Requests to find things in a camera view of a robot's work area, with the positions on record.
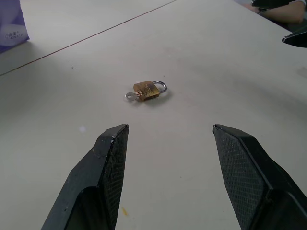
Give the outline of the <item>brass padlock with steel shackle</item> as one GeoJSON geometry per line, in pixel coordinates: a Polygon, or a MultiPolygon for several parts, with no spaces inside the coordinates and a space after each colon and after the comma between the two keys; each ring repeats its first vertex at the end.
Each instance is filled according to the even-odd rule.
{"type": "Polygon", "coordinates": [[[140,101],[147,101],[160,96],[167,91],[167,85],[162,81],[143,81],[133,85],[140,101]]]}

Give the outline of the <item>purple and white plastic bag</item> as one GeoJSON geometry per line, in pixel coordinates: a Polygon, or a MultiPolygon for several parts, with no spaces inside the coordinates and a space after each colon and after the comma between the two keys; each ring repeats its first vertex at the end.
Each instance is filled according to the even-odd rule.
{"type": "Polygon", "coordinates": [[[29,39],[20,0],[0,0],[0,54],[29,39]]]}

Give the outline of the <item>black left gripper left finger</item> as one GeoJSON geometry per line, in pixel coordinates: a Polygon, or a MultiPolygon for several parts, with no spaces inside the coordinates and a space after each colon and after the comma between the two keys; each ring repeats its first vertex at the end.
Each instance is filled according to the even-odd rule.
{"type": "Polygon", "coordinates": [[[68,175],[41,230],[115,230],[129,126],[107,129],[68,175]]]}

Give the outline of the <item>black object by bystander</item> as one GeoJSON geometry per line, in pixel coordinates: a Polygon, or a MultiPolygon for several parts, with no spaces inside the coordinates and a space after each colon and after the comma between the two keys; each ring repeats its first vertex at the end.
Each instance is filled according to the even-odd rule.
{"type": "Polygon", "coordinates": [[[251,6],[261,9],[274,9],[284,5],[288,5],[295,0],[252,0],[251,6]]]}

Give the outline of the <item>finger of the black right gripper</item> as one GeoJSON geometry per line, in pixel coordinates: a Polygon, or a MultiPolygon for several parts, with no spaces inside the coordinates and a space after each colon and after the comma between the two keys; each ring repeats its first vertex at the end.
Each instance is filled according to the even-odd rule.
{"type": "Polygon", "coordinates": [[[307,48],[307,25],[285,36],[282,42],[295,47],[307,48]]]}

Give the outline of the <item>small silver key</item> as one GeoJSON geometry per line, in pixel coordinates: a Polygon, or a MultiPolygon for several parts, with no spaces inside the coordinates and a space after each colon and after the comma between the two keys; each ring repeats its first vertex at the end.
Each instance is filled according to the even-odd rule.
{"type": "Polygon", "coordinates": [[[142,96],[142,94],[139,92],[128,92],[126,93],[125,98],[129,101],[135,101],[138,100],[140,96],[142,96]]]}

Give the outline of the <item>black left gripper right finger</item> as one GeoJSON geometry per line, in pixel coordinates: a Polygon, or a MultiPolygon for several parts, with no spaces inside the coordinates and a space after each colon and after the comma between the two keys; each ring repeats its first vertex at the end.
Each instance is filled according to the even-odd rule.
{"type": "Polygon", "coordinates": [[[307,230],[307,196],[256,138],[218,124],[213,134],[241,230],[307,230]]]}

